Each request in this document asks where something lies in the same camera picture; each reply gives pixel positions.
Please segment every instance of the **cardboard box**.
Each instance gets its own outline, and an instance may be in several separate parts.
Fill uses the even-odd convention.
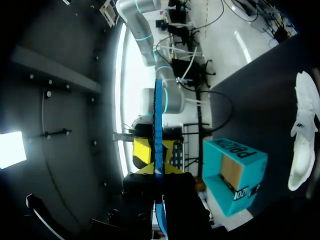
[[[202,178],[229,217],[248,208],[263,180],[268,155],[226,138],[204,141]]]

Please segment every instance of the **robotic arm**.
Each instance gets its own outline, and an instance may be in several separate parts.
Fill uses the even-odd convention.
[[[172,67],[154,50],[154,38],[143,13],[161,9],[160,0],[118,0],[116,9],[131,30],[146,66],[155,66],[156,79],[162,79],[162,112],[178,114],[185,108],[185,95],[179,89]],[[144,88],[143,115],[152,114],[154,88]]]

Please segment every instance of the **blue strap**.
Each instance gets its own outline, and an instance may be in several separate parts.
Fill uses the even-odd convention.
[[[164,204],[155,204],[155,216],[162,233],[167,237],[167,220]]]
[[[155,82],[154,103],[154,150],[155,150],[155,178],[163,177],[163,152],[162,152],[162,79]]]
[[[163,142],[162,142],[162,79],[155,81],[154,101],[154,173],[156,185],[161,189],[163,183]],[[155,213],[158,225],[165,236],[167,235],[167,220],[162,192],[155,201]]]

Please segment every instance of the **white floor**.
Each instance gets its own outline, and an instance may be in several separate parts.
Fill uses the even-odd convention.
[[[225,1],[234,8],[231,0]],[[223,10],[221,0],[191,0],[190,6],[189,16],[195,27],[211,23]],[[244,19],[254,19],[244,15],[238,8],[234,11]],[[250,22],[238,18],[227,6],[224,7],[222,17],[212,25],[200,29],[197,36],[205,60],[212,60],[209,72],[216,72],[215,76],[208,76],[212,88],[275,46],[272,45],[273,41],[271,47],[269,46],[271,37],[267,33],[261,33],[251,27]],[[211,123],[209,105],[202,107],[202,121]]]
[[[234,9],[231,0],[226,0],[226,2]],[[215,20],[223,9],[221,0],[191,0],[190,7],[189,16],[195,27],[203,26],[206,22],[210,23]],[[237,8],[235,8],[235,12],[243,18],[250,19]],[[151,17],[151,19],[149,19],[149,22],[151,23],[155,21],[155,19],[161,19],[159,13],[155,13],[154,19],[152,19],[151,15],[152,14],[148,15],[149,18]],[[157,35],[157,37],[155,36],[154,38],[155,44],[157,44],[156,38],[158,38],[159,41],[159,38],[162,39],[166,37],[160,36],[158,32],[155,34],[153,28],[151,28],[151,30],[153,35]],[[212,60],[212,65],[209,65],[208,67],[209,72],[216,72],[215,76],[208,76],[211,87],[216,86],[234,72],[271,49],[269,46],[271,37],[269,35],[257,31],[250,26],[249,22],[239,19],[227,7],[225,7],[222,17],[217,22],[208,26],[206,29],[201,29],[197,36],[205,60]],[[134,43],[134,39],[131,41],[131,44],[135,49],[135,53],[132,54],[131,52],[129,54],[131,56],[130,61],[131,63],[134,61],[135,64],[130,64],[130,62],[125,60],[128,62],[126,64],[128,68],[125,74],[130,76],[130,80],[124,80],[125,82],[123,85],[123,103],[126,107],[123,109],[122,122],[128,125],[131,125],[133,120],[139,115],[139,109],[137,106],[131,104],[131,100],[137,98],[137,94],[142,88],[153,88],[155,81],[155,74],[152,73],[154,70],[144,67],[143,64],[141,65],[142,59],[141,56],[139,56],[138,46]],[[192,93],[187,94],[189,98],[195,97]],[[203,93],[203,100],[208,99],[208,97],[208,93]],[[196,106],[189,105],[181,114],[166,114],[163,116],[163,119],[166,124],[173,126],[181,123],[196,122]],[[212,121],[209,104],[203,104],[202,106],[202,121],[204,123],[211,123]],[[194,136],[194,142],[198,142],[196,136]],[[128,143],[126,145],[128,156],[132,151],[132,144]],[[197,157],[197,149],[198,148],[194,149],[195,157]],[[128,168],[130,172],[130,169],[134,169],[134,166],[131,164]],[[195,175],[197,169],[198,166],[194,164],[190,171]],[[210,192],[207,194],[208,206],[211,209],[215,222],[225,225],[228,230],[232,230],[252,218],[247,210],[229,218],[224,217],[212,194]]]

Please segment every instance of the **desk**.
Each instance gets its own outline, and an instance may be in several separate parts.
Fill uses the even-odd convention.
[[[302,71],[312,76],[318,64],[308,40],[293,36],[212,89],[229,96],[234,104],[231,121],[213,138],[229,138],[268,153],[261,191],[248,209],[253,216],[283,196],[306,195],[310,179],[294,192],[288,189],[288,179],[294,154],[290,131],[297,114],[296,76]],[[230,104],[216,94],[211,95],[210,104],[214,128],[226,120]],[[315,142],[318,150],[318,133]]]

